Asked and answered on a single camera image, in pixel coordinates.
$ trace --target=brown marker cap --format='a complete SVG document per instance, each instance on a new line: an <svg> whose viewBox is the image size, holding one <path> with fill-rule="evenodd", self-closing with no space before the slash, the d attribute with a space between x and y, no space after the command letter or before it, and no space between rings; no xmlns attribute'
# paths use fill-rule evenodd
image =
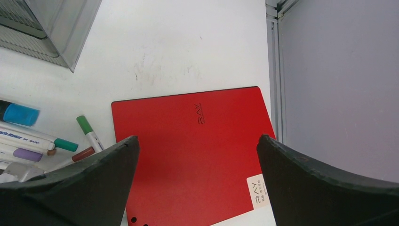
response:
<svg viewBox="0 0 399 226"><path fill-rule="evenodd" d="M48 150L47 151L47 155L48 156L53 156L53 155L55 155L57 153L57 149L55 148L55 149L53 149L53 150Z"/></svg>
<svg viewBox="0 0 399 226"><path fill-rule="evenodd" d="M72 161L73 161L73 162L80 161L80 160L82 160L82 159L84 159L84 158L87 158L87 157L91 156L91 155L94 154L94 153L96 153L96 152L94 151L94 149L93 149L92 147L89 147L89 148L87 148L87 149L81 151L80 153L78 153L78 154L72 156Z"/></svg>

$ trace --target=blue marker cap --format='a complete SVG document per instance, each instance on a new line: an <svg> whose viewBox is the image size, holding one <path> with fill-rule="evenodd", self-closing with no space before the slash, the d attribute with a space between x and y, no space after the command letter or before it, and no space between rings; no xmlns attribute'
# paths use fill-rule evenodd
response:
<svg viewBox="0 0 399 226"><path fill-rule="evenodd" d="M3 121L33 126L38 116L38 110L11 103L3 114Z"/></svg>

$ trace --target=red notebook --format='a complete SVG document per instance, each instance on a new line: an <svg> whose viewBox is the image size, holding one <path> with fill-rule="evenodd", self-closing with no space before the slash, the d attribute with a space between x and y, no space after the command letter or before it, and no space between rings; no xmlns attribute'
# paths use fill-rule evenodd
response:
<svg viewBox="0 0 399 226"><path fill-rule="evenodd" d="M254 209L256 145L274 136L258 87L112 103L116 141L138 135L129 226L206 226Z"/></svg>

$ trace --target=gray wall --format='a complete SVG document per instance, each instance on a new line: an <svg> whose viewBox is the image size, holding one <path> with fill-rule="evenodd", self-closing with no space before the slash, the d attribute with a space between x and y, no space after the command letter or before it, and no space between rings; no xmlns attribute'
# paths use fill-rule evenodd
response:
<svg viewBox="0 0 399 226"><path fill-rule="evenodd" d="M399 182L399 0L300 0L279 29L285 143Z"/></svg>

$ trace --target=metal frame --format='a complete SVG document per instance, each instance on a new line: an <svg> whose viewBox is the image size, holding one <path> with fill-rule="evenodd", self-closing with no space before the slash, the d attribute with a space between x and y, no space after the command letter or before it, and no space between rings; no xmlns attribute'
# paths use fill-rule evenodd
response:
<svg viewBox="0 0 399 226"><path fill-rule="evenodd" d="M279 21L299 0L266 0L267 45L271 97L271 123L276 139L286 140L286 106L283 55L279 43Z"/></svg>

